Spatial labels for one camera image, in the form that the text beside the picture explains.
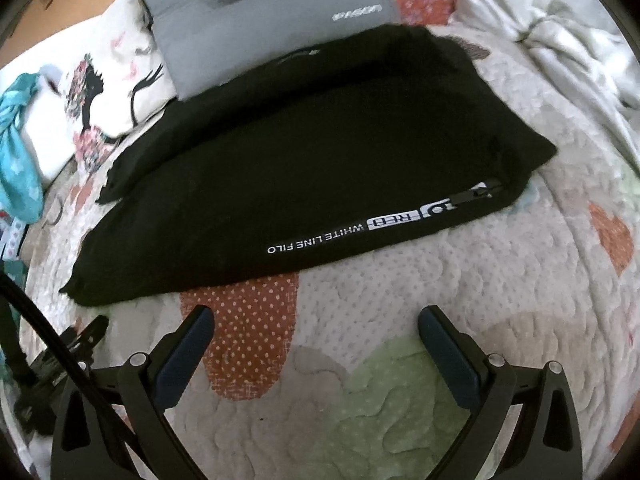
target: pink flower print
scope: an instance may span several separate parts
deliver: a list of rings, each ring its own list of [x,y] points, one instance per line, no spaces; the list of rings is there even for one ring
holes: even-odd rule
[[[84,98],[86,96],[84,78],[91,61],[91,56],[89,54],[85,54],[82,61],[74,70],[74,75],[71,79],[71,85],[69,86],[65,103],[65,112],[69,119],[77,119],[82,111]]]
[[[136,66],[135,62],[131,62],[131,64],[129,65],[129,73],[124,76],[124,81],[133,81],[136,76],[138,75],[138,67]]]
[[[92,126],[84,132],[74,133],[76,160],[87,174],[98,171],[109,155],[118,147],[119,142],[105,142],[105,135],[98,126]]]
[[[111,40],[111,49],[114,50],[122,44],[122,40],[124,39],[124,32],[120,34],[114,40]]]

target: blue fabric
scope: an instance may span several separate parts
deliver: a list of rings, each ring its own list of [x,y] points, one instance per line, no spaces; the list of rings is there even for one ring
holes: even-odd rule
[[[418,332],[456,404],[472,412],[478,409],[481,395],[478,374],[428,307],[418,316]]]
[[[0,96],[0,209],[27,224],[40,219],[44,198],[31,155],[20,138],[24,109],[39,74],[20,74]]]
[[[212,311],[204,308],[160,368],[154,385],[154,404],[161,412],[178,404],[211,343],[215,325]]]

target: decorative pillow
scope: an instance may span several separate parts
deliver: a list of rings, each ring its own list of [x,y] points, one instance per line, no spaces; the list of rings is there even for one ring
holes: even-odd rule
[[[115,0],[60,83],[81,182],[175,97],[141,0]]]
[[[43,76],[38,86],[25,110],[20,136],[36,163],[43,189],[47,189],[74,156],[74,144],[66,128],[62,97],[49,87]]]

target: gray bag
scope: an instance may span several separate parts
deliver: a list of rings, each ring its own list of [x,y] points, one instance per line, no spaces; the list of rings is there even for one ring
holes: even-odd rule
[[[299,48],[397,23],[394,0],[144,0],[185,101]]]

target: zipper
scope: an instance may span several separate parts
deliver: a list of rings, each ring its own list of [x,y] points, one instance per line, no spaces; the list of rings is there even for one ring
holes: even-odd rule
[[[449,199],[451,205],[457,206],[463,203],[472,202],[480,198],[492,198],[494,195],[500,193],[503,190],[502,183],[497,178],[489,178],[484,182],[481,182],[477,186],[474,186],[469,191],[463,191],[462,193],[456,193]]]

